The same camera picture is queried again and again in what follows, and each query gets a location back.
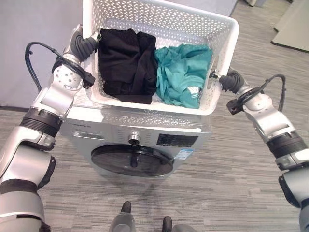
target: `silver washing machine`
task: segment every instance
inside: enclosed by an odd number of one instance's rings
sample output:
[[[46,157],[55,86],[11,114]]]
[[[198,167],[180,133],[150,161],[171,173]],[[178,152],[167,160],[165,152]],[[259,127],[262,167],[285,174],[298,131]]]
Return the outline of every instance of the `silver washing machine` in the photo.
[[[208,123],[195,117],[74,106],[61,134],[101,175],[166,178],[211,135]]]

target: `clothes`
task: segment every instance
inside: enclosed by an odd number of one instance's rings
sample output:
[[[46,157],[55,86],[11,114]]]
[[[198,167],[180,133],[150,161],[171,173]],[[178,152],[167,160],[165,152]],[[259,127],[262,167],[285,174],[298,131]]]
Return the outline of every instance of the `clothes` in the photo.
[[[198,93],[204,87],[212,50],[206,45],[181,44],[154,52],[157,94],[165,104],[198,108]]]
[[[150,104],[156,91],[156,38],[134,30],[101,29],[99,69],[105,93],[124,102]]]

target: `perforated basket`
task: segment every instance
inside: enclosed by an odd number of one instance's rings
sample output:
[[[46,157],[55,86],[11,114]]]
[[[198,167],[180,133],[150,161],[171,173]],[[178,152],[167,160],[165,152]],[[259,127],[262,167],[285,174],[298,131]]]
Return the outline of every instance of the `perforated basket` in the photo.
[[[84,0],[84,37],[89,37],[100,28],[143,31],[157,38],[156,47],[180,44],[206,44],[213,55],[207,76],[214,61],[216,74],[226,75],[238,37],[236,20],[191,7],[162,0]],[[200,94],[198,109],[166,105],[153,97],[150,105],[119,101],[103,92],[103,80],[98,72],[98,55],[93,54],[84,63],[85,69],[96,77],[95,84],[87,90],[90,100],[105,105],[115,105],[147,110],[158,110],[195,115],[209,115],[220,97],[218,81],[206,83]]]

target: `teal clothing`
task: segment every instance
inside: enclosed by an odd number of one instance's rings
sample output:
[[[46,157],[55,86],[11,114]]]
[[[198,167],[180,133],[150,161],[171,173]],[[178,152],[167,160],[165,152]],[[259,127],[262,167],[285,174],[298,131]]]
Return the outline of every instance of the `teal clothing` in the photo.
[[[198,94],[188,87],[204,87],[212,50],[206,45],[181,44],[157,49],[154,56],[159,66],[156,93],[164,103],[199,108]]]

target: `black wire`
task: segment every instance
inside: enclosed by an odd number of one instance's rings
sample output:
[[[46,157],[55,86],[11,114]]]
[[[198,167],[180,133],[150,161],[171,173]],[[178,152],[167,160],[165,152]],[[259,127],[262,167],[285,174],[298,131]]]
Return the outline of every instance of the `black wire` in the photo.
[[[31,64],[31,61],[30,61],[30,55],[33,54],[32,51],[30,51],[30,48],[32,45],[34,44],[37,44],[37,45],[40,45],[40,46],[43,46],[45,48],[47,48],[48,50],[50,50],[52,53],[56,54],[57,55],[57,59],[61,60],[61,62],[64,64],[64,65],[67,65],[68,68],[72,69],[73,71],[75,71],[77,74],[79,74],[80,76],[83,76],[84,73],[78,69],[77,67],[75,67],[72,62],[70,62],[69,60],[65,59],[60,53],[57,52],[56,49],[44,44],[44,43],[41,43],[41,42],[30,42],[28,43],[28,45],[26,46],[26,50],[25,50],[25,62],[26,62],[26,66],[28,68],[28,71],[35,83],[35,85],[37,86],[38,88],[38,91],[40,92],[42,90],[42,86],[40,85],[40,82],[38,80],[38,77],[37,75],[35,74],[35,71],[32,67],[32,64]]]
[[[282,80],[282,90],[281,90],[281,96],[280,96],[280,102],[279,102],[279,106],[278,106],[278,110],[282,111],[283,110],[283,105],[284,105],[284,99],[285,99],[285,76],[282,74],[276,74],[274,76],[272,76],[269,79],[266,79],[265,83],[262,84],[259,89],[254,92],[252,95],[250,95],[248,98],[246,98],[245,100],[242,101],[242,104],[245,104],[246,102],[248,102],[249,100],[251,100],[252,98],[254,98],[256,95],[258,95],[259,93],[263,93],[264,89],[266,88],[266,86],[274,79],[274,78],[280,78]]]

